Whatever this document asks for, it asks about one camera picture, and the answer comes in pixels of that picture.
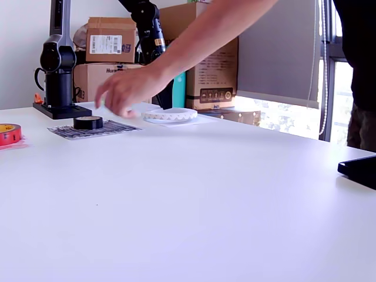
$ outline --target black shirt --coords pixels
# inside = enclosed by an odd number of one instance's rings
[[[354,103],[376,111],[376,1],[334,0],[334,4],[342,23],[343,51],[354,68]]]

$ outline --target teal object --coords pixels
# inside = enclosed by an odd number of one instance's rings
[[[186,105],[186,73],[175,77],[172,88],[172,106],[183,108]]]

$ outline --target black tablet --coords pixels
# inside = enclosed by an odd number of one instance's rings
[[[376,156],[340,163],[338,172],[352,181],[376,190]]]

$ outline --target red tape roll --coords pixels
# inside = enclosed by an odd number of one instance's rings
[[[22,139],[19,125],[0,124],[0,146],[10,145]]]

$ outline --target control panel on box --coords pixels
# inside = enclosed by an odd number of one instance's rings
[[[233,98],[233,88],[201,89],[201,103],[230,102]]]

